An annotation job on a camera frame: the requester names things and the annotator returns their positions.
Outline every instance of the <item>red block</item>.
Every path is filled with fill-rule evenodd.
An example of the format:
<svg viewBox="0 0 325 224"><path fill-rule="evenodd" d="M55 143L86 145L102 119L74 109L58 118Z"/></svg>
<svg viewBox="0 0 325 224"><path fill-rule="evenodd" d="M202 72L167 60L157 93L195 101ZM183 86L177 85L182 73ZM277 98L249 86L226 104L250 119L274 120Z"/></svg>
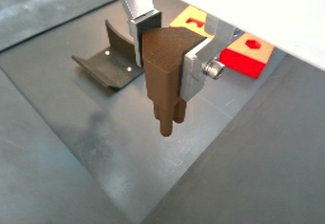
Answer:
<svg viewBox="0 0 325 224"><path fill-rule="evenodd" d="M220 62L257 79L269 61L274 46L245 33L220 54Z"/></svg>

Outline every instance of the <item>black angle bracket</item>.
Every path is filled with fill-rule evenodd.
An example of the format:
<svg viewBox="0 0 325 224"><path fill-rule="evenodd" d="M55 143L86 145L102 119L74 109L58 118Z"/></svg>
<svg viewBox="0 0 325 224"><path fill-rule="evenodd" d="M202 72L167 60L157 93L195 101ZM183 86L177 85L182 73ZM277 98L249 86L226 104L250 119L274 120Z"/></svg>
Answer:
<svg viewBox="0 0 325 224"><path fill-rule="evenodd" d="M72 56L94 79L111 90L121 90L142 73L137 65L135 46L106 21L111 46L84 60Z"/></svg>

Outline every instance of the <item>silver screw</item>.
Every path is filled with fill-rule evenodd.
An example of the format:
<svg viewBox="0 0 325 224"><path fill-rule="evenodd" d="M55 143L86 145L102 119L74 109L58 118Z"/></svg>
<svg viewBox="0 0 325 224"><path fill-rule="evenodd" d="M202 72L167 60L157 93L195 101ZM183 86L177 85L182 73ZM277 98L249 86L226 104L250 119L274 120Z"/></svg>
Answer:
<svg viewBox="0 0 325 224"><path fill-rule="evenodd" d="M225 65L220 63L216 59L202 64L204 74L210 76L214 80L217 80L224 71Z"/></svg>
<svg viewBox="0 0 325 224"><path fill-rule="evenodd" d="M241 33L241 30L237 28L236 31L234 31L234 38L238 37L240 33Z"/></svg>

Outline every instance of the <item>gray floor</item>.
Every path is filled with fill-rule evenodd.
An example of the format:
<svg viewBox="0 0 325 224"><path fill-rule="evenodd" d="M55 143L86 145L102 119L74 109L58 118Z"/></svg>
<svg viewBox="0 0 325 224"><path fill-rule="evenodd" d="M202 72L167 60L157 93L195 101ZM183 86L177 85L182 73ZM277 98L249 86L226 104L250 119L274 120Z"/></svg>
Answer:
<svg viewBox="0 0 325 224"><path fill-rule="evenodd" d="M284 60L143 223L324 223L324 85Z"/></svg>
<svg viewBox="0 0 325 224"><path fill-rule="evenodd" d="M113 0L0 0L0 51Z"/></svg>
<svg viewBox="0 0 325 224"><path fill-rule="evenodd" d="M187 6L155 0L163 23ZM254 81L232 70L187 105L187 119L163 138L146 98L143 76L118 93L103 89L71 60L107 44L105 20L127 33L114 3L0 54L0 66L131 223L162 200L285 57L280 50Z"/></svg>
<svg viewBox="0 0 325 224"><path fill-rule="evenodd" d="M129 223L0 72L0 223Z"/></svg>

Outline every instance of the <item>white surface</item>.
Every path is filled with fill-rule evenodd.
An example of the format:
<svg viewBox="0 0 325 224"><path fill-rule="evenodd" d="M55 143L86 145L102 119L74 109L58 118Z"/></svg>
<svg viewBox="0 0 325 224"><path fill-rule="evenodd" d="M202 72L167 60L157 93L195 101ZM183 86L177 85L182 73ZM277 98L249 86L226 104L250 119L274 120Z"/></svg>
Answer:
<svg viewBox="0 0 325 224"><path fill-rule="evenodd" d="M325 0L183 0L325 70Z"/></svg>

